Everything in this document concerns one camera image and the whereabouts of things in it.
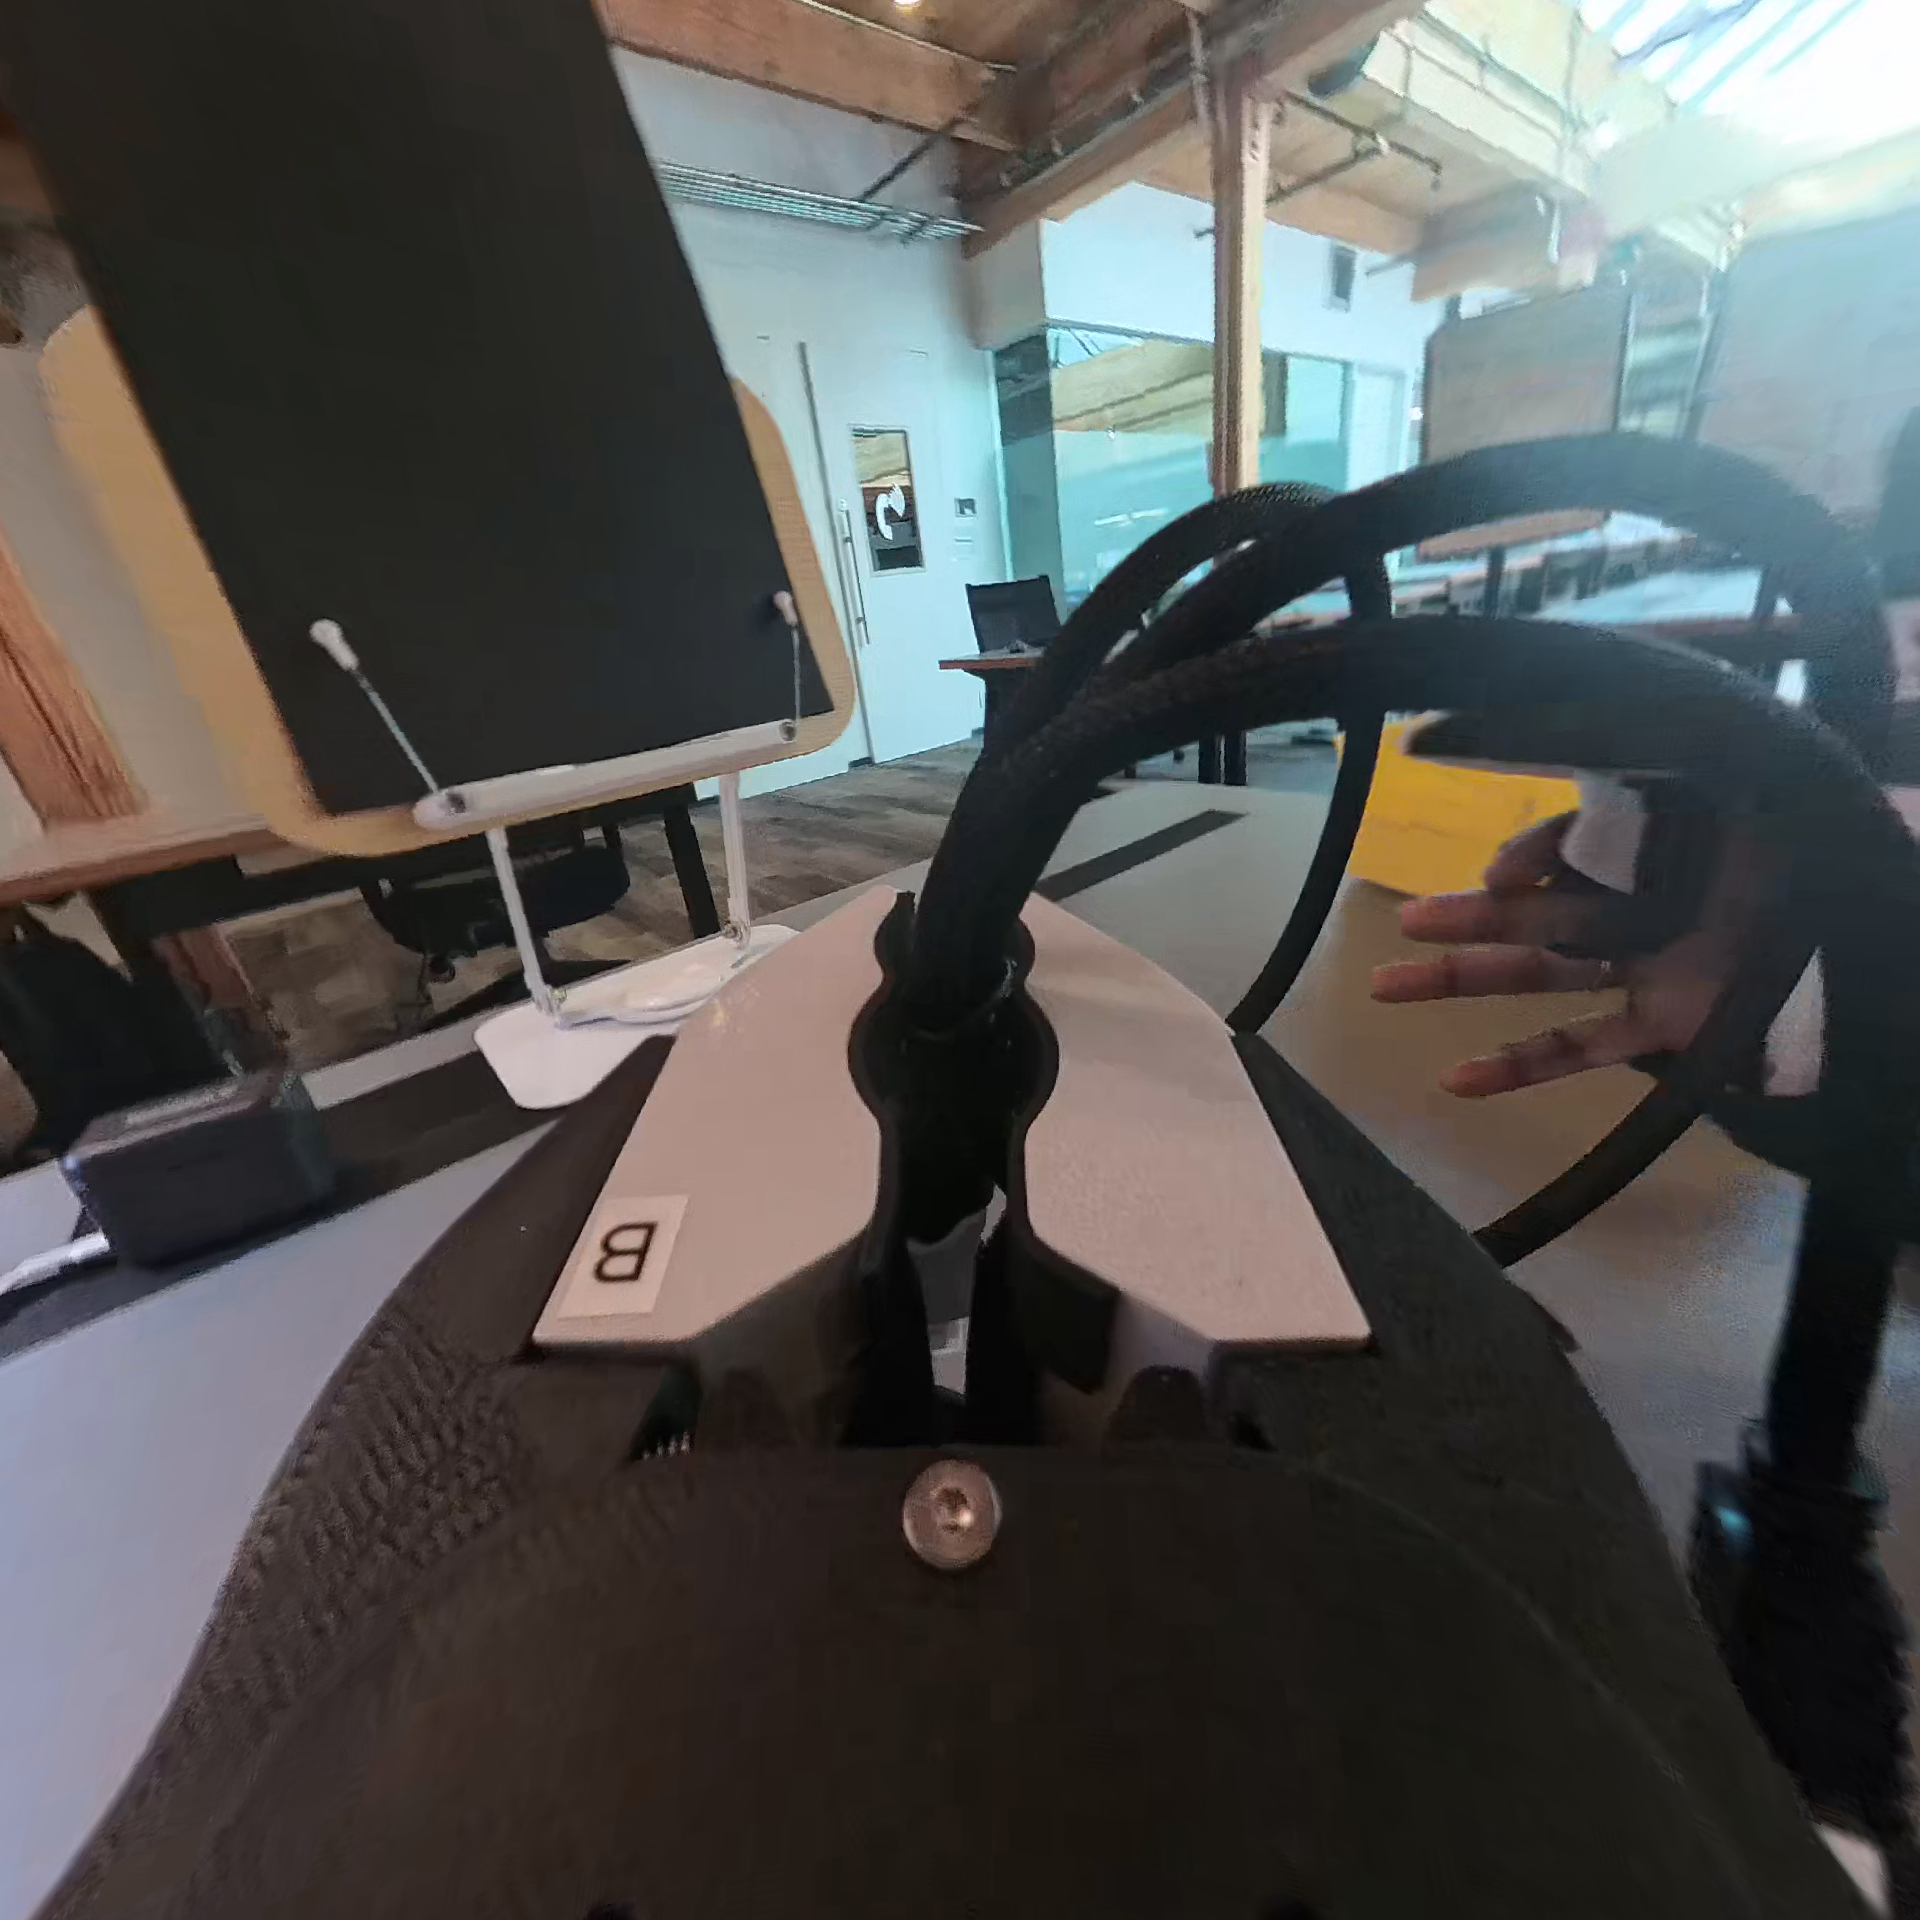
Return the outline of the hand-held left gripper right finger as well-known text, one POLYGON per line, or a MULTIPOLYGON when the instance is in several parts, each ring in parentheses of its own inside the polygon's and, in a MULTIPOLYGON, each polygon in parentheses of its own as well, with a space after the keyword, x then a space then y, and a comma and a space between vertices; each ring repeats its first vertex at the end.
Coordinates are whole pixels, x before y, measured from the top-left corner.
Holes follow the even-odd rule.
POLYGON ((1031 898, 1046 1090, 1018 1127, 1031 1349, 1071 1389, 1238 1354, 1358 1354, 1369 1320, 1233 1034, 1160 966, 1031 898))

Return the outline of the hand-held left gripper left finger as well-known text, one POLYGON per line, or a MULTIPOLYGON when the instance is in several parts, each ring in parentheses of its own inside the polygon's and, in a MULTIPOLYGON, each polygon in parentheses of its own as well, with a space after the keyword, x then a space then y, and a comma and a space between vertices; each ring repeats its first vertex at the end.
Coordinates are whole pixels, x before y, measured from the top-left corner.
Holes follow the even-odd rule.
POLYGON ((681 1030, 536 1322, 542 1354, 851 1357, 881 1191, 851 1037, 904 902, 855 897, 681 1030))

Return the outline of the yellow plastic bin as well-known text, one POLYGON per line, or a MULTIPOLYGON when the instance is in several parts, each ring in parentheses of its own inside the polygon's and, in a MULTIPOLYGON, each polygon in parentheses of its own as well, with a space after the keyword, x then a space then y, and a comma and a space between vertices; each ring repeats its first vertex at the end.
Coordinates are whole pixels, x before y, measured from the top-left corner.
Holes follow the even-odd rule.
POLYGON ((1422 719, 1383 727, 1372 789, 1346 875, 1393 897, 1449 897, 1481 888, 1500 849, 1578 810, 1578 784, 1428 761, 1409 752, 1422 719))

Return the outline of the braided hdmi cable green plugs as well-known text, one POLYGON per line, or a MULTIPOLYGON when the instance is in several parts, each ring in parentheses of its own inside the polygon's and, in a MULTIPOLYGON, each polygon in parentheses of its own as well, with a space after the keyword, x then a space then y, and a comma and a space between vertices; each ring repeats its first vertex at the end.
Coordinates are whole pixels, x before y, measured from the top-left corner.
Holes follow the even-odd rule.
POLYGON ((1273 485, 1152 535, 1072 613, 991 721, 931 861, 905 958, 904 1152, 994 1174, 1018 1098, 1015 925, 1104 776, 1188 736, 1332 717, 1348 745, 1308 885, 1233 1025, 1259 1030, 1328 918, 1372 778, 1363 731, 1431 710, 1439 761, 1601 784, 1543 851, 1440 904, 1449 951, 1386 998, 1622 993, 1596 1030, 1470 1063, 1496 1098, 1628 1066, 1643 1102, 1480 1233, 1516 1265, 1708 1117, 1809 1185, 1761 1437, 1704 1472, 1690 1570, 1744 1705, 1815 1813, 1878 1838, 1908 1815, 1900 1617, 1859 1433, 1902 1249, 1916 1243, 1916 831, 1892 797, 1882 579, 1814 499, 1722 448, 1575 438, 1480 448, 1353 494, 1273 485), (1800 623, 1809 710, 1678 640, 1540 619, 1393 618, 1386 554, 1467 521, 1632 511, 1763 563, 1800 623))

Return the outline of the person's right hand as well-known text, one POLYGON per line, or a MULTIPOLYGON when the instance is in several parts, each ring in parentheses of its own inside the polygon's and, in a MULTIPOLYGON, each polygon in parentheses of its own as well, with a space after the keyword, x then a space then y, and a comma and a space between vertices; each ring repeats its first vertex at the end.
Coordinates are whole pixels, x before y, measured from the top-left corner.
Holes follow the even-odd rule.
POLYGON ((1594 957, 1615 898, 1563 863, 1574 824, 1574 815, 1562 815, 1527 827, 1500 849, 1476 893, 1409 902, 1400 930, 1427 957, 1372 977, 1380 1005, 1604 1000, 1599 1014, 1456 1063, 1443 1077, 1455 1098, 1502 1098, 1682 1053, 1738 969, 1754 910, 1734 861, 1665 950, 1594 957))

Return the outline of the white board stand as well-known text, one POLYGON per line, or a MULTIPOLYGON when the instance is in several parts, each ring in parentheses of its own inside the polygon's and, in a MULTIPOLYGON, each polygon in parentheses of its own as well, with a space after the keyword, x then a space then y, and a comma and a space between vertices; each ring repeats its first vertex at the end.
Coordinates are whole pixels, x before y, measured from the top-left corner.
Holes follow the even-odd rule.
POLYGON ((790 637, 793 712, 779 722, 699 736, 680 745, 582 765, 556 765, 531 773, 446 784, 436 779, 417 744, 404 734, 393 710, 378 694, 351 647, 345 630, 329 618, 308 627, 308 639, 359 686, 382 727, 401 745, 424 783, 414 821, 426 831, 481 827, 495 878, 513 929, 522 977, 531 993, 531 1014, 500 1014, 482 1023, 474 1038, 495 1077, 514 1107, 545 1113, 594 1090, 638 1046, 675 1037, 706 1009, 736 977, 752 969, 792 939, 786 929, 758 926, 752 913, 752 870, 742 816, 742 776, 728 765, 750 747, 793 745, 802 719, 802 623, 796 594, 786 587, 771 597, 771 610, 790 637), (514 875, 510 827, 560 810, 591 810, 632 801, 675 784, 680 778, 714 778, 728 871, 728 922, 720 934, 651 962, 617 968, 576 987, 562 987, 546 973, 522 883, 514 875))

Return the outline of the grey block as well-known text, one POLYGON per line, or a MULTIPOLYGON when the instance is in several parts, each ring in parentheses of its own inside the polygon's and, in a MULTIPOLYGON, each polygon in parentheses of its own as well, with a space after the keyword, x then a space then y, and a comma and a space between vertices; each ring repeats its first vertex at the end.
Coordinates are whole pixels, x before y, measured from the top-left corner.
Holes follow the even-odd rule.
POLYGON ((110 1258, 144 1269, 299 1221, 340 1186, 320 1110, 282 1067, 103 1117, 60 1170, 110 1258))

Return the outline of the office desk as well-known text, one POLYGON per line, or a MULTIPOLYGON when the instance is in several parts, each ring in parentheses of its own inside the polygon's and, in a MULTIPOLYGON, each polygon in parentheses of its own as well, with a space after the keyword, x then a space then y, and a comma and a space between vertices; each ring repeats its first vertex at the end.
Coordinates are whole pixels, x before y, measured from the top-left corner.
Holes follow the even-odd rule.
MULTIPOLYGON (((1043 647, 1004 647, 940 661, 942 673, 961 673, 983 689, 980 750, 998 744, 1024 683, 1047 661, 1043 647)), ((1248 734, 1208 736, 1193 750, 1201 784, 1248 786, 1248 734)))

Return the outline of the black office chair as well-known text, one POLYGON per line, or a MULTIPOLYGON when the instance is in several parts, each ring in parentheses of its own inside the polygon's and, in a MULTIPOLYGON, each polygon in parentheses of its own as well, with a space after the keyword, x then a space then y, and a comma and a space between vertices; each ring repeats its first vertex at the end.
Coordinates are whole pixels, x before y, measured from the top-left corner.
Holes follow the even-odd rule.
POLYGON ((970 584, 967 610, 983 659, 1043 655, 1066 624, 1046 575, 1010 584, 970 584))

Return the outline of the black board wooden backing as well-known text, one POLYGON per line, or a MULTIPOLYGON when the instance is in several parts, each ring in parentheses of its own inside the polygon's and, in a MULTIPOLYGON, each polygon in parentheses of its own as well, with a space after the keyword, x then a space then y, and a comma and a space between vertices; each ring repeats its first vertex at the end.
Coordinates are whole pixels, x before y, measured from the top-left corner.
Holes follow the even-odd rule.
POLYGON ((800 488, 594 6, 6 6, 63 446, 228 778, 332 855, 838 744, 800 488))

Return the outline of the wooden post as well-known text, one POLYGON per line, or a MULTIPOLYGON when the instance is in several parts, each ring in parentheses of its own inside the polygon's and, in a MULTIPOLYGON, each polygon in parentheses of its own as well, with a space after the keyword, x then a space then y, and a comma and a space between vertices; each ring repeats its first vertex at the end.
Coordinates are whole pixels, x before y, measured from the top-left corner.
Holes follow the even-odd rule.
POLYGON ((1265 203, 1273 103, 1248 62, 1224 72, 1211 96, 1215 211, 1211 489, 1258 485, 1265 430, 1265 203))

